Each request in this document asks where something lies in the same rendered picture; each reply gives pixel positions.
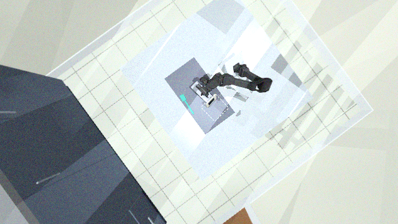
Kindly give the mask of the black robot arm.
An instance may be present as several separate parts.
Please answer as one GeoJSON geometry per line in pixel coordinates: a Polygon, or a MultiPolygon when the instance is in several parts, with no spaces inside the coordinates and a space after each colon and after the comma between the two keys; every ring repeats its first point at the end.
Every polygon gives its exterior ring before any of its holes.
{"type": "MultiPolygon", "coordinates": [[[[233,66],[234,73],[238,72],[240,77],[246,77],[250,81],[247,80],[242,80],[233,77],[232,75],[228,73],[222,74],[221,72],[216,73],[210,80],[210,87],[211,88],[217,88],[218,86],[230,86],[230,85],[235,85],[239,86],[242,88],[247,88],[251,91],[257,91],[259,93],[264,93],[269,91],[272,81],[271,78],[261,78],[257,76],[256,74],[250,72],[249,68],[247,67],[247,64],[242,64],[240,65],[239,62],[233,66]],[[258,88],[258,90],[256,89],[258,88]]],[[[200,81],[206,85],[209,81],[208,78],[206,77],[201,77],[200,81]]]]}

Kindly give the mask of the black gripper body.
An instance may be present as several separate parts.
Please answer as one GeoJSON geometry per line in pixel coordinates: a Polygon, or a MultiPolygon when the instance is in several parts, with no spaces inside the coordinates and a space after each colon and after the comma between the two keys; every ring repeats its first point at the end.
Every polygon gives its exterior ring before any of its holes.
{"type": "Polygon", "coordinates": [[[205,85],[206,87],[203,86],[199,89],[204,95],[206,95],[209,92],[209,90],[214,89],[210,87],[210,82],[211,80],[209,80],[208,83],[205,85]]]}

